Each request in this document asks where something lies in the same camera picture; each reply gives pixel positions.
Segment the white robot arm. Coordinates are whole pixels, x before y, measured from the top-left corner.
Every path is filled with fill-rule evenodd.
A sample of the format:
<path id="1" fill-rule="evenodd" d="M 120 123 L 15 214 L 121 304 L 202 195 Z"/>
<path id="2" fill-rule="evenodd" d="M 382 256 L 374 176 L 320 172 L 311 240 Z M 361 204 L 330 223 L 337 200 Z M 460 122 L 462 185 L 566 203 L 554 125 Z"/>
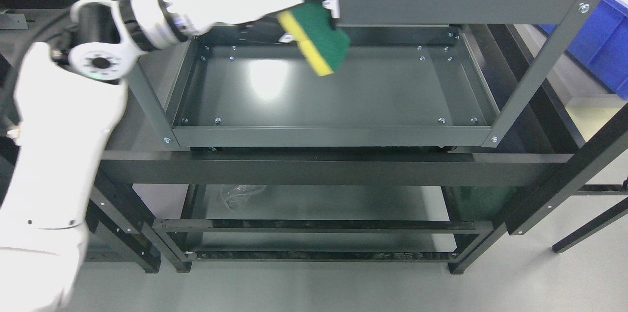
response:
<path id="1" fill-rule="evenodd" d="M 83 28 L 86 6 L 104 8 L 120 42 L 81 42 L 53 57 L 36 41 L 9 73 L 20 123 L 20 147 L 1 206 L 1 310 L 54 312 L 67 304 L 88 246 L 88 201 L 104 147 L 123 116 L 124 75 L 159 44 L 135 13 L 126 22 L 114 0 L 81 0 L 40 28 L 65 17 Z"/>

